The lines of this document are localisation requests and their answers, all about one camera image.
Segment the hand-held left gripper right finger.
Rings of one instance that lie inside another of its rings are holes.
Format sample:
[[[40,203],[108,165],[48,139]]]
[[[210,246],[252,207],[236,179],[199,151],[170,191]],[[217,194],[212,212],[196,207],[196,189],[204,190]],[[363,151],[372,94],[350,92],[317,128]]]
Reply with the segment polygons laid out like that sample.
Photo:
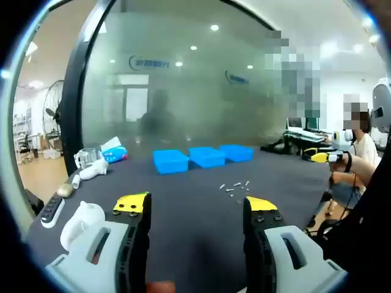
[[[343,292],[348,273],[302,230],[287,225],[276,205],[243,201],[246,287],[243,292]]]

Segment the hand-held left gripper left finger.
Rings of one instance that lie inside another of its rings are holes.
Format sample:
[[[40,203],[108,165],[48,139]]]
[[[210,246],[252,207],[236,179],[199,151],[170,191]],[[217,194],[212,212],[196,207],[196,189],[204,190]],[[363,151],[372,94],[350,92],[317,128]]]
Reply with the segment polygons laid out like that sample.
[[[62,292],[146,292],[152,195],[120,197],[111,212],[82,201],[65,224],[67,254],[46,271]]]

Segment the person's left hand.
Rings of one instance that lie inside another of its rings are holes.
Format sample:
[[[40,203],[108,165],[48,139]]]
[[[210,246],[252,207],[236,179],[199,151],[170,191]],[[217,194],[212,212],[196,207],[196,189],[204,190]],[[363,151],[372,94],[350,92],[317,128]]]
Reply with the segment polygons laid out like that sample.
[[[171,281],[148,283],[146,293],[176,293],[175,283]]]

